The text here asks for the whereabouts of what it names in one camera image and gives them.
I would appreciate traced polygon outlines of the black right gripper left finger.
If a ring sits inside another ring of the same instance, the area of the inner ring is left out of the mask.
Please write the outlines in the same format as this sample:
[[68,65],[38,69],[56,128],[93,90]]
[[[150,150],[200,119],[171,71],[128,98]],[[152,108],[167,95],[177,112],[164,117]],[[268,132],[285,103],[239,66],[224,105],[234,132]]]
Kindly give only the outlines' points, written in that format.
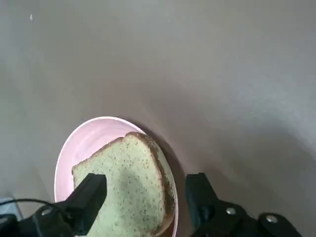
[[28,218],[18,220],[15,214],[0,216],[2,237],[76,237],[86,236],[106,199],[107,179],[104,174],[89,173],[64,201],[50,203],[34,198],[4,201],[31,202],[42,206]]

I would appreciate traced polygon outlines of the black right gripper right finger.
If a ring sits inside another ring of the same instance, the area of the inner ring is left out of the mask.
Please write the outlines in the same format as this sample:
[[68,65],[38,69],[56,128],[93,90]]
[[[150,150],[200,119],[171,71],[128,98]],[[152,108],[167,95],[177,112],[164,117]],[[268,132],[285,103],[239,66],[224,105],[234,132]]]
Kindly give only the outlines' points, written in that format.
[[186,176],[186,199],[193,237],[300,237],[282,215],[265,212],[252,218],[240,205],[220,200],[205,173]]

